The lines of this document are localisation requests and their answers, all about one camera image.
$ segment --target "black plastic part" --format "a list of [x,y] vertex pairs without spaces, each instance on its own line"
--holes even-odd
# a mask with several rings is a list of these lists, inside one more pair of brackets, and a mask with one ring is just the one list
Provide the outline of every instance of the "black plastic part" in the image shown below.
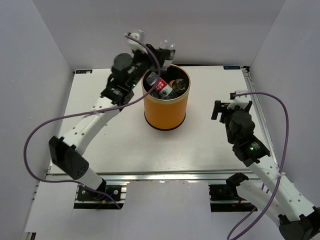
[[308,216],[301,215],[299,221],[290,222],[285,215],[279,215],[279,231],[286,240],[310,240],[320,232],[320,208],[313,207]]
[[158,127],[153,126],[150,122],[148,122],[148,120],[146,118],[146,114],[144,114],[144,119],[150,125],[150,127],[153,127],[154,129],[159,130],[159,131],[165,131],[166,132],[166,131],[171,131],[171,130],[174,130],[174,129],[177,129],[178,127],[180,127],[184,123],[184,121],[186,119],[186,115],[184,115],[184,118],[183,118],[182,122],[178,126],[175,126],[173,128],[169,128],[169,129],[162,129],[162,128],[158,128]]
[[49,149],[53,164],[68,174],[72,179],[80,179],[88,170],[89,163],[75,150],[68,146],[64,138],[53,136],[49,141]]
[[237,194],[237,190],[227,184],[209,185],[209,194],[212,201],[239,201],[241,199]]
[[253,163],[260,163],[259,159],[264,156],[270,156],[270,151],[267,147],[254,135],[246,139],[238,139],[233,145],[232,150],[234,155],[246,167],[249,167]]
[[36,233],[36,232],[33,232],[33,233],[31,234],[30,240],[35,240],[35,239],[36,239],[36,235],[37,235],[37,233]]
[[255,206],[251,203],[211,203],[212,213],[251,212]]
[[239,106],[228,109],[229,104],[216,100],[211,119],[216,120],[218,113],[221,113],[220,122],[225,125],[227,141],[233,145],[232,150],[235,156],[246,167],[252,163],[260,163],[259,159],[270,156],[270,151],[254,135],[255,123],[249,114],[252,101],[249,101],[245,109],[240,109]]
[[[120,185],[105,185],[104,189],[101,192],[112,195],[112,198],[116,202],[121,200],[121,186]],[[80,185],[78,188],[78,194],[77,194],[76,199],[78,201],[82,201],[82,202],[89,202],[89,201],[91,202],[91,201],[103,200],[106,198],[104,195],[97,196],[97,195],[92,195],[91,193],[92,192],[90,192],[87,188]]]
[[76,70],[75,74],[92,74],[92,69]]
[[231,132],[235,135],[240,135],[242,138],[246,138],[254,134],[256,125],[251,119],[251,115],[244,111],[235,111],[229,123]]
[[250,72],[250,67],[249,66],[243,66],[244,69],[249,73]]
[[233,196],[239,197],[237,193],[237,187],[240,186],[240,183],[246,180],[249,180],[249,178],[242,172],[238,172],[229,177],[225,182],[228,187],[228,190],[233,193]]
[[[171,60],[175,50],[155,49],[147,44],[154,53],[160,66],[165,60]],[[112,100],[112,104],[122,106],[129,103],[134,96],[133,88],[138,84],[144,74],[157,71],[157,64],[148,54],[140,50],[133,51],[133,57],[128,53],[121,53],[115,57],[111,74],[108,77],[106,88],[101,92],[102,97]]]
[[[124,206],[123,203],[118,203],[120,209]],[[119,210],[119,208],[112,203],[75,203],[73,209],[96,209],[96,210]]]

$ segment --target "white table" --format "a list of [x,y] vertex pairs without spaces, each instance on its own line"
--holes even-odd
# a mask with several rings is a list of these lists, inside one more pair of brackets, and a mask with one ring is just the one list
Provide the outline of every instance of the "white table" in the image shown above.
[[[225,126],[211,120],[215,100],[230,102],[229,93],[247,89],[242,70],[224,70],[222,66],[183,68],[191,79],[184,123],[172,131],[155,130],[145,120],[142,101],[125,108],[96,135],[83,155],[94,171],[142,173],[245,168],[227,142]],[[110,73],[110,69],[94,69],[92,73],[75,74],[65,114],[91,109]],[[141,84],[135,87],[134,93],[133,99],[142,95]],[[266,143],[253,107],[250,114],[256,124],[254,134]],[[64,120],[60,135],[79,120]],[[53,165],[50,173],[62,171]]]

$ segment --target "gray wall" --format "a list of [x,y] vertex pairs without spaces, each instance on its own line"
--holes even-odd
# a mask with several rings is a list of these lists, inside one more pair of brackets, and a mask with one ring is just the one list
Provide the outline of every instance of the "gray wall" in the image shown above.
[[[23,163],[28,134],[62,114],[72,71],[32,0],[0,1],[0,239],[21,238],[36,181]],[[49,164],[51,124],[35,135],[29,163],[38,176]]]
[[[280,97],[289,111],[285,171],[320,206],[320,1],[286,0],[252,67],[258,91]],[[281,159],[285,117],[277,102],[260,97],[273,145]]]
[[176,63],[251,65],[285,0],[33,0],[74,69],[108,68],[124,33],[176,42]]

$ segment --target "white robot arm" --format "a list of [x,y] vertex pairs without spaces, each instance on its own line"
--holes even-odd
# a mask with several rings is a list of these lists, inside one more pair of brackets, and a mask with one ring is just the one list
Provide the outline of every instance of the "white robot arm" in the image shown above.
[[[230,93],[230,103],[215,101],[212,120],[221,113],[220,122],[225,124],[227,140],[233,144],[235,156],[255,173],[273,193],[278,177],[279,188],[266,215],[279,227],[286,240],[309,240],[320,230],[320,209],[307,200],[289,181],[285,173],[270,156],[270,151],[254,136],[255,124],[249,114],[252,101],[247,96],[236,96],[247,91]],[[234,195],[250,201],[263,210],[270,196],[259,189],[243,173],[236,173],[227,179]]]
[[[129,36],[144,44],[144,32],[137,30]],[[52,162],[72,179],[83,185],[105,192],[106,181],[98,176],[82,157],[87,146],[97,133],[130,102],[134,96],[133,88],[147,71],[156,71],[159,67],[166,68],[175,55],[174,49],[155,49],[146,44],[147,48],[156,57],[159,66],[150,58],[146,49],[137,42],[129,39],[127,44],[133,52],[121,53],[114,59],[111,75],[107,79],[106,88],[92,107],[94,114],[86,115],[69,132],[60,138],[53,136],[49,141]]]

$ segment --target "orange can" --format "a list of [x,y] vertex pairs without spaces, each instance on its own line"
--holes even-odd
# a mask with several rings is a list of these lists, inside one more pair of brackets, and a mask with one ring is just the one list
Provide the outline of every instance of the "orange can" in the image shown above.
[[[145,94],[151,86],[146,83],[146,77],[151,72],[148,71],[142,79],[142,92]],[[161,74],[161,78],[168,84],[172,80],[183,79],[187,82],[186,91],[178,98],[164,100],[151,96],[150,94],[143,99],[144,117],[148,124],[162,131],[169,131],[179,127],[186,118],[187,102],[190,90],[190,77],[182,68],[171,65],[166,72]]]

